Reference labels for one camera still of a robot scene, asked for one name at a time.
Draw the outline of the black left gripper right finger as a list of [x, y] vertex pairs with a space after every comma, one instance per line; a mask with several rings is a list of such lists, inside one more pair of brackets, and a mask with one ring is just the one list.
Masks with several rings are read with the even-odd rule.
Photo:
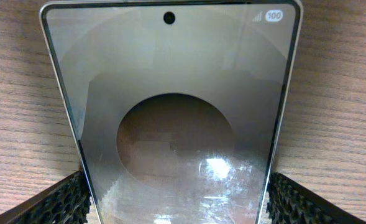
[[270, 174], [268, 218], [276, 224], [366, 224], [287, 176]]

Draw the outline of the Galaxy S25 Ultra smartphone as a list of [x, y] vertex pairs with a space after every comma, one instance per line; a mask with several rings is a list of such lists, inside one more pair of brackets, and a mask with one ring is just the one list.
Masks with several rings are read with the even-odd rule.
[[258, 223], [301, 1], [54, 1], [40, 24], [101, 223]]

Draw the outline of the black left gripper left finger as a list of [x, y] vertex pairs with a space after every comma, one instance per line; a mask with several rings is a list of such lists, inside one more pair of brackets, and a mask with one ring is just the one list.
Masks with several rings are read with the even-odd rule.
[[90, 191], [82, 171], [76, 171], [20, 205], [0, 214], [0, 224], [84, 224]]

